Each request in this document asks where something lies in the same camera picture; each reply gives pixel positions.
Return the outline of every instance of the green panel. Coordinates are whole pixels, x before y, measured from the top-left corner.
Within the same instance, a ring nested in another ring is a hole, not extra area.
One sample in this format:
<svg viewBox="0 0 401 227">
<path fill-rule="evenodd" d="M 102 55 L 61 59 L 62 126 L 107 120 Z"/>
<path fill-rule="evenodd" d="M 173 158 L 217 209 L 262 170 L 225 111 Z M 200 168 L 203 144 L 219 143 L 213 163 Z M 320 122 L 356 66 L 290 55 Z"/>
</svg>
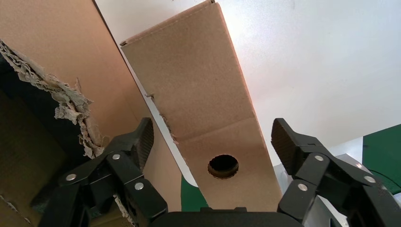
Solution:
<svg viewBox="0 0 401 227">
<path fill-rule="evenodd" d="M 190 185 L 184 177 L 181 180 L 181 210 L 200 211 L 201 207 L 208 207 L 199 188 Z"/>
<path fill-rule="evenodd" d="M 362 163 L 392 194 L 401 192 L 401 125 L 364 136 Z"/>
</svg>

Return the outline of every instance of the circular hole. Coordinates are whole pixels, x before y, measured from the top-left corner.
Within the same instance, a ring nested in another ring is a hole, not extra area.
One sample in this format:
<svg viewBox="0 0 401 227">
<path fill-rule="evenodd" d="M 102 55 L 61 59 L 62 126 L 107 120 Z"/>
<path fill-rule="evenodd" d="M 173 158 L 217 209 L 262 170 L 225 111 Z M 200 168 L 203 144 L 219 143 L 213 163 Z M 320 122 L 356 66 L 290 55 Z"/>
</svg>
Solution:
<svg viewBox="0 0 401 227">
<path fill-rule="evenodd" d="M 238 172 L 238 161 L 231 155 L 219 155 L 209 162 L 208 171 L 216 178 L 227 179 Z"/>
</svg>

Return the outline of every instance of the screw head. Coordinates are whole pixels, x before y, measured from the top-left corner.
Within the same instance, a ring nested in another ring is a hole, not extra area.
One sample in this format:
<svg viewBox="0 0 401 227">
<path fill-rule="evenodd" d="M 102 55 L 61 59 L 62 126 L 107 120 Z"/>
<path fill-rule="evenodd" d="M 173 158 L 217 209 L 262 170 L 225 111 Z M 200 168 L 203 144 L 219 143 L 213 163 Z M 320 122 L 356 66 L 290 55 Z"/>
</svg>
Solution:
<svg viewBox="0 0 401 227">
<path fill-rule="evenodd" d="M 120 158 L 120 155 L 119 154 L 115 154 L 115 155 L 113 155 L 113 157 L 112 157 L 114 160 L 117 160 L 117 159 L 119 159 Z"/>
<path fill-rule="evenodd" d="M 298 184 L 298 188 L 304 192 L 306 192 L 308 190 L 308 187 L 306 185 L 304 185 L 303 183 Z"/>
<path fill-rule="evenodd" d="M 143 186 L 144 186 L 143 183 L 138 182 L 138 183 L 135 184 L 134 187 L 135 187 L 136 190 L 141 190 L 143 188 Z"/>
<path fill-rule="evenodd" d="M 65 178 L 67 181 L 72 181 L 75 178 L 77 178 L 76 174 L 68 174 L 67 177 Z"/>
<path fill-rule="evenodd" d="M 365 176 L 364 179 L 369 181 L 370 183 L 376 183 L 376 180 L 371 176 Z"/>
<path fill-rule="evenodd" d="M 318 160 L 318 161 L 323 161 L 323 157 L 322 156 L 316 155 L 314 158 L 316 158 L 316 160 Z"/>
</svg>

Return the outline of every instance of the cardboard panel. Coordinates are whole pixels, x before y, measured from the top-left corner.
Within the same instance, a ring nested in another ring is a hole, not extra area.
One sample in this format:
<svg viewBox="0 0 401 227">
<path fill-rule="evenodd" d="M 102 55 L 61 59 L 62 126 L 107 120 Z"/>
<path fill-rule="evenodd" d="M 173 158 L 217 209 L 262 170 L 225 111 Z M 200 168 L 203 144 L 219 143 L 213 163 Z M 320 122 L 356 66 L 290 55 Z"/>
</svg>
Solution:
<svg viewBox="0 0 401 227">
<path fill-rule="evenodd" d="M 22 216 L 10 209 L 9 206 L 3 201 L 0 201 L 0 227 L 32 227 L 27 223 Z"/>
<path fill-rule="evenodd" d="M 0 91 L 0 110 L 0 195 L 16 207 L 18 219 L 27 218 L 36 226 L 41 215 L 29 204 L 60 167 L 65 154 L 21 100 L 9 99 Z"/>
<path fill-rule="evenodd" d="M 0 39 L 71 87 L 78 78 L 82 93 L 94 101 L 89 108 L 103 135 L 130 132 L 142 117 L 150 116 L 92 0 L 4 0 Z M 145 177 L 163 195 L 169 210 L 177 211 L 181 209 L 181 173 L 158 127 L 155 134 L 157 155 L 149 157 Z M 21 181 L 29 178 L 24 173 L 19 173 Z"/>
<path fill-rule="evenodd" d="M 132 227 L 131 223 L 125 218 L 113 219 L 109 222 L 102 223 L 101 225 L 91 225 L 92 227 Z"/>
<path fill-rule="evenodd" d="M 219 5 L 201 3 L 128 39 L 122 50 L 208 204 L 276 210 L 279 187 Z M 224 180 L 208 173 L 222 154 L 239 163 Z"/>
</svg>

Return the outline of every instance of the cardboard flap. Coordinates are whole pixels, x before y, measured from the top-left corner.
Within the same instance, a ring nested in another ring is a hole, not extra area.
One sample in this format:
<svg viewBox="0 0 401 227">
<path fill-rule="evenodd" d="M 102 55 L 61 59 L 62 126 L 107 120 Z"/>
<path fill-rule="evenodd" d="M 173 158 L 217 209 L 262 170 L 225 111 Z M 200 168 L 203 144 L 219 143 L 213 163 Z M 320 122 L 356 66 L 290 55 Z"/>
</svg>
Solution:
<svg viewBox="0 0 401 227">
<path fill-rule="evenodd" d="M 279 187 L 220 6 L 201 3 L 122 49 L 208 204 L 276 210 Z M 208 173 L 209 161 L 222 154 L 239 164 L 229 179 Z"/>
</svg>

